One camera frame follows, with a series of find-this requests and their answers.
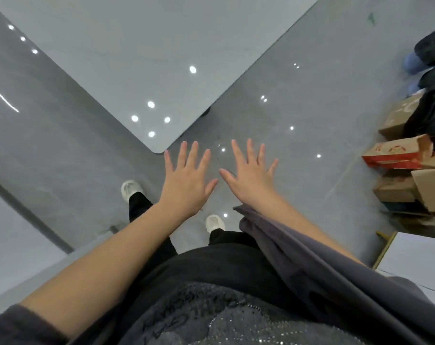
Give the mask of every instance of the sleeve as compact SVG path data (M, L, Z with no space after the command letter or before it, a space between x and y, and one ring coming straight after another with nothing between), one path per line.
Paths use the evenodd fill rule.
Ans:
M65 345L69 339L20 305L0 314L0 345Z

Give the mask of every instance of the hand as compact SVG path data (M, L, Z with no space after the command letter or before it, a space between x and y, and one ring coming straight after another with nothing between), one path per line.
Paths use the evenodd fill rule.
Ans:
M273 188L273 175L278 166L278 159L266 171L264 144L260 146L257 158L251 139L248 139L247 157L244 157L235 140L232 140L232 149L237 161L237 178L225 169L220 169L219 173L242 203L257 210L257 204L261 203L261 200L277 195Z
M176 170L174 170L168 150L164 152L166 179L159 203L181 216L182 220L187 220L197 214L217 185L217 179L211 180L206 185L204 183L211 151L208 149L204 152L198 168L196 168L197 156L197 141L193 142L188 158L187 142L182 142Z

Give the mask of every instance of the finger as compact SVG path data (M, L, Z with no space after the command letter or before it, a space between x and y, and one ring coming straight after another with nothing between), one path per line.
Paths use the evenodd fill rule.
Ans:
M208 170L209 161L211 161L211 150L207 149L203 154L200 164L198 165L198 171L205 174Z
M270 166L270 168L268 169L267 173L273 177L273 175L275 174L275 170L276 170L277 166L278 166L278 159L273 161L273 163Z
M164 166L166 169L166 175L174 172L173 163L171 162L171 157L169 156L168 150L164 151Z
M186 158L187 158L187 142L182 142L182 144L180 145L179 156L177 157L176 169L186 167Z
M251 138L249 138L248 142L246 143L246 150L248 153L248 156L247 156L248 163L254 163L255 156L254 156L254 148L252 147L252 139Z
M206 195L206 198L208 198L214 191L214 188L216 187L218 181L218 179L214 179L211 180L208 185L206 185L206 187L204 188L204 194Z
M259 155L257 155L257 164L265 169L265 144L261 144L259 147Z
M237 141L235 139L232 140L232 149L233 154L235 155L235 160L237 161L237 165L241 163L246 163L244 156L238 147Z
M198 141L194 141L193 144L191 145L186 167L195 169L195 166L197 165L197 156L198 156Z
M236 182L237 180L235 179L235 177L232 175L232 173L230 173L228 170L221 168L219 170L219 174L222 177L222 179L228 184L231 185L234 182Z

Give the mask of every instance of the forearm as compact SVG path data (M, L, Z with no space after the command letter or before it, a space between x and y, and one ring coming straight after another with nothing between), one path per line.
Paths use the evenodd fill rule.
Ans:
M122 298L161 243L182 224L153 205L88 255L48 281L21 304L73 338Z
M339 253L361 263L339 243L326 235L318 226L293 208L284 198L276 194L261 196L254 208L260 214L276 220L301 234L309 236L326 246L335 249Z

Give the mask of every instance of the left hand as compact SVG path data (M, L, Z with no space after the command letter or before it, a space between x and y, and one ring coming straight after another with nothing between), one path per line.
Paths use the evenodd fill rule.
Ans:
M166 179L164 181L160 202L169 211L187 220L198 213L208 201L209 195L217 185L217 179L204 183L204 177L211 159L211 151L204 152L203 158L196 168L198 157L198 142L193 142L187 157L187 142L182 142L176 169L169 156L168 150L164 152Z

